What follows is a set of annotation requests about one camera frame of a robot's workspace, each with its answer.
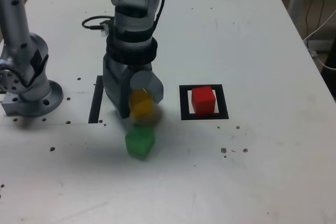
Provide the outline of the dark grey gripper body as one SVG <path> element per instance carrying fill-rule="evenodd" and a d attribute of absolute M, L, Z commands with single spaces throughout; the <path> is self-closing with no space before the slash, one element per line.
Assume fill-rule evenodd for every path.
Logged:
<path fill-rule="evenodd" d="M 152 65 L 131 66 L 113 60 L 108 54 L 104 55 L 104 77 L 121 78 L 126 72 L 135 74 L 140 71 L 153 72 Z"/>

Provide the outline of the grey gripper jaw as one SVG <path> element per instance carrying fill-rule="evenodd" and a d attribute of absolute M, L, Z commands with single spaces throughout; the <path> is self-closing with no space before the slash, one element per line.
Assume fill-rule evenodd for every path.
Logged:
<path fill-rule="evenodd" d="M 121 78 L 104 77 L 104 58 L 103 58 L 103 85 L 105 92 L 113 103 L 115 109 L 122 119 L 130 116 L 129 96 L 130 96 L 131 72 L 126 72 Z"/>
<path fill-rule="evenodd" d="M 163 84 L 152 71 L 138 71 L 130 79 L 131 90 L 145 90 L 155 103 L 163 99 Z"/>

